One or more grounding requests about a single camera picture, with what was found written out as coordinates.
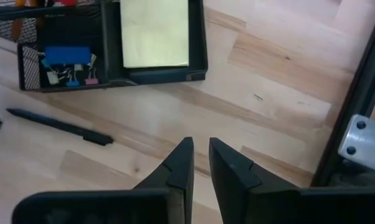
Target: sticky note pad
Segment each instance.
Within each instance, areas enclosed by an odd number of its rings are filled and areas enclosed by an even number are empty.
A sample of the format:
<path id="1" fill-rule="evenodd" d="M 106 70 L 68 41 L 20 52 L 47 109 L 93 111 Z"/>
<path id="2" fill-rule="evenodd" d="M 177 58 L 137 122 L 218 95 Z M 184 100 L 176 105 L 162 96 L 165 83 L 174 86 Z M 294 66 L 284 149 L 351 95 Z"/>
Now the sticky note pad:
<path id="1" fill-rule="evenodd" d="M 88 64 L 89 47 L 46 47 L 45 59 L 49 65 L 55 64 Z"/>
<path id="2" fill-rule="evenodd" d="M 189 0 L 122 0 L 126 68 L 189 65 Z"/>

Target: blue object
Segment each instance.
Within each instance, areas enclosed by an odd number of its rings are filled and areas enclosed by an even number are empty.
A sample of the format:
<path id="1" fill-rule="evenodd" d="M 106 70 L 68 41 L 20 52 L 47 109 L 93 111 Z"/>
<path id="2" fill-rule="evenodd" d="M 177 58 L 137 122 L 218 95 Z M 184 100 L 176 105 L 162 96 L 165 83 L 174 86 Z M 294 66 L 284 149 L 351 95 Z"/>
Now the blue object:
<path id="1" fill-rule="evenodd" d="M 41 62 L 41 64 L 42 64 L 45 68 L 50 68 L 49 64 L 46 62 L 46 59 L 42 59 L 40 62 Z"/>
<path id="2" fill-rule="evenodd" d="M 78 82 L 78 80 L 75 80 L 75 81 L 68 81 L 67 83 L 65 83 L 66 86 L 68 87 L 71 87 L 71 86 L 80 86 L 80 82 Z"/>
<path id="3" fill-rule="evenodd" d="M 45 59 L 49 65 L 88 64 L 90 62 L 90 48 L 89 47 L 46 47 Z"/>

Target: yellow sticky note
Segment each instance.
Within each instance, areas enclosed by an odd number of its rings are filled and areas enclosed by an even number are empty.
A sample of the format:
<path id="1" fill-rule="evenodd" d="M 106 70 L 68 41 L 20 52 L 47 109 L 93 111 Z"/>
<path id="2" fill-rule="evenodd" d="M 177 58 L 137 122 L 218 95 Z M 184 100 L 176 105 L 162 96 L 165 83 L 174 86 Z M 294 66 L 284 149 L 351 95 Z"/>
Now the yellow sticky note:
<path id="1" fill-rule="evenodd" d="M 122 0 L 124 67 L 189 65 L 188 0 Z"/>

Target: black pen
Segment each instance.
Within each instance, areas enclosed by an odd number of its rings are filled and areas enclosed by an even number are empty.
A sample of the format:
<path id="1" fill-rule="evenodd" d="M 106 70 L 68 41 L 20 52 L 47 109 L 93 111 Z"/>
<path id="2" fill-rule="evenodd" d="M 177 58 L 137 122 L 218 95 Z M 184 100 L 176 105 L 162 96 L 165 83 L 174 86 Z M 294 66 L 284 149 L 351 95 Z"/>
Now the black pen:
<path id="1" fill-rule="evenodd" d="M 34 114 L 26 110 L 11 108 L 8 108 L 6 110 L 14 116 L 18 116 L 20 118 L 28 119 L 36 123 L 48 125 L 50 127 L 66 131 L 68 133 L 73 133 L 82 136 L 84 140 L 99 144 L 101 146 L 113 143 L 114 141 L 111 136 L 100 134 L 95 131 L 87 130 L 85 128 L 80 128 L 78 126 L 67 124 L 65 122 L 57 121 L 53 118 L 48 118 L 39 114 Z"/>

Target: black metal frame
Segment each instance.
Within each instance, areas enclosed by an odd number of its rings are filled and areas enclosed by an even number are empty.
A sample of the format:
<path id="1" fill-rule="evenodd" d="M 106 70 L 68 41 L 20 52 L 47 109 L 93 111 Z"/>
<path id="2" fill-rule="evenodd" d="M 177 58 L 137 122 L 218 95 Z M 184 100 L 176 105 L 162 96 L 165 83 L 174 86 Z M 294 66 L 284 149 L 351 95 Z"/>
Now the black metal frame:
<path id="1" fill-rule="evenodd" d="M 375 106 L 375 27 L 339 113 L 311 186 L 330 184 L 333 174 L 342 169 L 338 147 L 354 114 L 370 117 Z"/>

